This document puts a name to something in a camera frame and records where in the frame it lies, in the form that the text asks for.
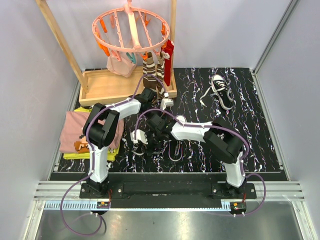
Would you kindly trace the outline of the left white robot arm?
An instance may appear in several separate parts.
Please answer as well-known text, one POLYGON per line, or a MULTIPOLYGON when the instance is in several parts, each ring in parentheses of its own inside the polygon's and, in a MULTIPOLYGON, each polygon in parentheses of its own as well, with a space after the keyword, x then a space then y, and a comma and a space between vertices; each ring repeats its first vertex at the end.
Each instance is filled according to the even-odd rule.
POLYGON ((107 155, 109 146, 113 142, 120 120, 148 110, 157 99, 157 93, 150 88, 144 88, 142 93, 127 99, 104 105, 96 103, 84 126, 90 153, 90 169, 88 180, 93 182, 90 192, 97 198, 103 198, 108 193, 108 186, 104 181, 108 177, 107 155))

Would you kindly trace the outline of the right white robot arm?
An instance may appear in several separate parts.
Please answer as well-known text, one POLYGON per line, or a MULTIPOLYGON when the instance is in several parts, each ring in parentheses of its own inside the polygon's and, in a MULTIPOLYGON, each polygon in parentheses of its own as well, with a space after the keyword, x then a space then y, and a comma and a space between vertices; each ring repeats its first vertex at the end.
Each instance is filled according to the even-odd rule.
POLYGON ((249 144, 224 119, 211 122, 187 122, 182 115, 161 116, 155 110, 146 115, 151 133, 148 145, 155 147, 164 141, 197 141, 205 143, 214 156, 223 163, 226 172, 228 195, 239 198, 245 192, 245 173, 242 159, 248 154, 249 144))

